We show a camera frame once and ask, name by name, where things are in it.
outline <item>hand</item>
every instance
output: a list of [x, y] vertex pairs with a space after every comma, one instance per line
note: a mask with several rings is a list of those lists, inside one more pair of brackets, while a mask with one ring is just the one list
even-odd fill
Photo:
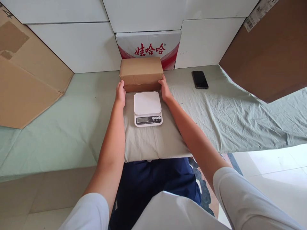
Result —
[[116, 87], [116, 96], [115, 96], [115, 102], [122, 105], [122, 107], [126, 104], [126, 90], [124, 89], [124, 81], [121, 80], [117, 87]]
[[167, 101], [169, 101], [170, 99], [173, 98], [172, 94], [169, 91], [169, 87], [167, 86], [166, 83], [166, 79], [165, 76], [163, 74], [163, 78], [162, 80], [159, 80], [158, 83], [161, 84], [161, 92], [162, 92], [162, 99], [164, 100], [164, 102], [166, 103]]

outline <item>brown cardboard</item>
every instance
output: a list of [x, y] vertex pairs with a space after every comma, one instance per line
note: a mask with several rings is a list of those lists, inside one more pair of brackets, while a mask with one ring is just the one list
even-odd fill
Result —
[[306, 87], [306, 12], [306, 0], [279, 0], [249, 33], [241, 27], [220, 66], [267, 103]]
[[0, 125], [24, 128], [65, 93], [73, 72], [0, 3]]
[[158, 80], [163, 77], [159, 57], [122, 59], [119, 77], [125, 82], [126, 92], [160, 90]]

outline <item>white t-shirt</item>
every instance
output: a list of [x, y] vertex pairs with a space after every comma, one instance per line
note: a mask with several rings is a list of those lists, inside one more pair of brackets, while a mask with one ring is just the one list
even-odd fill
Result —
[[[232, 229], [303, 229], [265, 195], [230, 167], [217, 170], [214, 190]], [[98, 193], [83, 196], [60, 230], [107, 230], [109, 208]], [[132, 230], [228, 229], [189, 198], [169, 192], [155, 195]]]

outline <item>barcode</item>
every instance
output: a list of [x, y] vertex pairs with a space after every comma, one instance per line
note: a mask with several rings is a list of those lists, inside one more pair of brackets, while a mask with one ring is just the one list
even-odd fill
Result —
[[253, 23], [250, 21], [250, 19], [247, 19], [246, 23], [248, 24], [250, 29], [253, 28]]

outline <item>white tile floor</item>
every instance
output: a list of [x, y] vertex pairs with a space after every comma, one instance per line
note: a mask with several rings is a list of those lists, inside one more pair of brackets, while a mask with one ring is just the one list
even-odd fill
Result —
[[[234, 157], [247, 180], [307, 228], [307, 144]], [[47, 172], [0, 183], [0, 230], [58, 229], [93, 172], [93, 167]], [[230, 227], [221, 207], [218, 219]]]

